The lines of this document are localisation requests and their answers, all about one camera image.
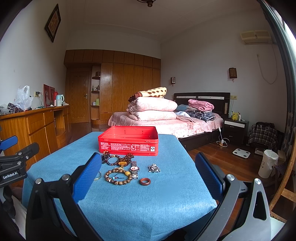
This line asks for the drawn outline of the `thin silver bangle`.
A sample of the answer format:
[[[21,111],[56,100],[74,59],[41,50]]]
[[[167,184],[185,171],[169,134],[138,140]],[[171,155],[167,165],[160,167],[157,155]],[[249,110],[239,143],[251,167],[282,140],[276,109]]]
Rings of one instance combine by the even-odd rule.
[[[99,172],[99,173],[98,173],[98,176],[94,178],[94,181],[97,181],[97,180],[99,180],[101,177],[102,177],[102,173],[101,173],[101,172]]]

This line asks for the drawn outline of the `reddish brown ring bangle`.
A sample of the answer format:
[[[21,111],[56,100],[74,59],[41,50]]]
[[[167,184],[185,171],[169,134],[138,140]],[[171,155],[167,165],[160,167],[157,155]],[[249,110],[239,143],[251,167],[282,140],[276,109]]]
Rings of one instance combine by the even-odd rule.
[[[141,178],[139,180],[140,185],[147,186],[151,184],[151,180],[149,178]]]

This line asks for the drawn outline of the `white bathroom scale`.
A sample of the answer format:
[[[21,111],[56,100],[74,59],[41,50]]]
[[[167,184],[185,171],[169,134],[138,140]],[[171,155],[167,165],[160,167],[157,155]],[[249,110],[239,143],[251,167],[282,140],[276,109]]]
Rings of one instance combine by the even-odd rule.
[[[242,149],[235,149],[232,154],[247,159],[250,156],[250,152],[242,150]]]

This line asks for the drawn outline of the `white plastic bag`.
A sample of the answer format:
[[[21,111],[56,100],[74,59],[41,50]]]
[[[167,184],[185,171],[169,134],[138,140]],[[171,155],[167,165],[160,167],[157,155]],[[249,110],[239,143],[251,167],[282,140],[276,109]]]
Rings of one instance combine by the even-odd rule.
[[[14,100],[14,105],[21,108],[22,110],[28,110],[33,102],[33,97],[30,95],[30,86],[25,85],[24,87],[19,87],[16,92],[16,99]]]

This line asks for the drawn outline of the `bed with pink cover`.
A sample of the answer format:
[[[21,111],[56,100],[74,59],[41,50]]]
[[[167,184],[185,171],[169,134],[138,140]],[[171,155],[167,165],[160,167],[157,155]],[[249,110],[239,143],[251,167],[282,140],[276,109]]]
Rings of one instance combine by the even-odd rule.
[[[127,113],[116,112],[108,121],[109,126],[155,126],[159,134],[174,135],[183,147],[190,151],[218,140],[219,129],[222,128],[224,120],[218,114],[215,120],[205,122],[193,118],[188,120],[154,120],[139,121],[128,117]]]

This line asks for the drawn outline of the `dark nightstand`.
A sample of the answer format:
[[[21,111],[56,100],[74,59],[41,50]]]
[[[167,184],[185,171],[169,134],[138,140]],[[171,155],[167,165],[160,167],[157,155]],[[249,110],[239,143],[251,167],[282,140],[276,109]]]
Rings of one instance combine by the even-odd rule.
[[[231,144],[243,146],[247,143],[249,121],[225,119],[223,124],[223,137]]]

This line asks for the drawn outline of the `white trash bin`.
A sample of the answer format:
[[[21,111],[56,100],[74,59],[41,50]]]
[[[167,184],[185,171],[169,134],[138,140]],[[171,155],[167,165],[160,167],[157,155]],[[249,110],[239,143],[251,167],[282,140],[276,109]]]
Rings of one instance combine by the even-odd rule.
[[[270,177],[274,166],[278,164],[278,154],[272,150],[265,150],[263,152],[262,162],[259,168],[259,176],[267,179]]]

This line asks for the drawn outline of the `blue table cloth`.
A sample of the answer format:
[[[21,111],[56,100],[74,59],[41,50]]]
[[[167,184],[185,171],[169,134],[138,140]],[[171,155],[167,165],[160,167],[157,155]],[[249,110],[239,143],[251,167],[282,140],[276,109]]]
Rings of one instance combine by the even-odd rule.
[[[173,135],[159,135],[157,156],[136,156],[139,178],[94,181],[79,206],[104,240],[162,240],[216,208],[195,163]]]

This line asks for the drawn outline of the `plaid folded clothes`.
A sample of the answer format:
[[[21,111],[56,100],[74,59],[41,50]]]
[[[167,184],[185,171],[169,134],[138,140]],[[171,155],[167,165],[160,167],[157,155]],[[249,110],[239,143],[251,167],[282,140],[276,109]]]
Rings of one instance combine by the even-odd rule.
[[[190,117],[196,118],[205,122],[215,120],[215,115],[212,111],[186,110]]]

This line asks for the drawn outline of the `red thermos bottle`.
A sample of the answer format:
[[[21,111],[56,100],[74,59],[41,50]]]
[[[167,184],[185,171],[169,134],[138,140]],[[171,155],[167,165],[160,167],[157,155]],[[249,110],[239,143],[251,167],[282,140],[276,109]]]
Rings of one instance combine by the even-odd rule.
[[[56,99],[57,99],[57,95],[58,95],[58,91],[55,90],[54,93],[53,93],[54,106],[57,106],[57,101],[56,101]]]

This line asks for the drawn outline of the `dark wooden headboard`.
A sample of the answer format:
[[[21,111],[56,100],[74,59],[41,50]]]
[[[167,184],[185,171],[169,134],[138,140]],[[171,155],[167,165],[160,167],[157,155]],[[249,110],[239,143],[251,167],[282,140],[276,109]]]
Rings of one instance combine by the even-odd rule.
[[[229,116],[230,92],[183,92],[174,93],[173,100],[178,105],[188,105],[188,100],[207,101],[214,105],[214,113],[219,114],[222,118]]]

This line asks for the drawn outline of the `wooden door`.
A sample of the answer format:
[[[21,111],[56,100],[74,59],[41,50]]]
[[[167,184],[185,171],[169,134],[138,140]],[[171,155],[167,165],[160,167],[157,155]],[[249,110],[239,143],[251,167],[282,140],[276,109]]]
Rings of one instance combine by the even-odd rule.
[[[87,123],[89,121],[89,79],[89,68],[69,70],[67,102],[71,106],[73,123]]]

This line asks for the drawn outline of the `spotted yellow rolled blanket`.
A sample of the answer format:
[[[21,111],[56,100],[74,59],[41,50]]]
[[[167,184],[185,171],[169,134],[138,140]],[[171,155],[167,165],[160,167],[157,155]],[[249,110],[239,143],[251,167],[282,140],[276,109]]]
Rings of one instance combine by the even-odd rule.
[[[167,93],[167,88],[166,87],[157,87],[157,88],[152,88],[149,90],[142,90],[138,91],[135,94],[133,94],[129,99],[128,102],[132,102],[136,100],[139,97],[160,97],[164,98],[164,96]]]

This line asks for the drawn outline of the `framed wall picture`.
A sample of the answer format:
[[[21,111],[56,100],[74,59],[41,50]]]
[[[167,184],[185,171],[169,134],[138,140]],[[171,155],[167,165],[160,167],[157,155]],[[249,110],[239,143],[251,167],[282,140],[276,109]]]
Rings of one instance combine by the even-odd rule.
[[[52,43],[55,40],[56,33],[57,33],[60,23],[61,23],[60,9],[59,9],[59,5],[56,4],[53,12],[51,13],[51,15],[45,25],[45,31],[48,34]]]

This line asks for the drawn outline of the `wall air conditioner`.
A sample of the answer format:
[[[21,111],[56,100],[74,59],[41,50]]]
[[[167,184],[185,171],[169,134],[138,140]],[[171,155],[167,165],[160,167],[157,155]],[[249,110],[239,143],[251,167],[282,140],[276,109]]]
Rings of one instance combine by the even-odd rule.
[[[240,33],[245,45],[272,44],[272,37],[266,30],[252,30]]]

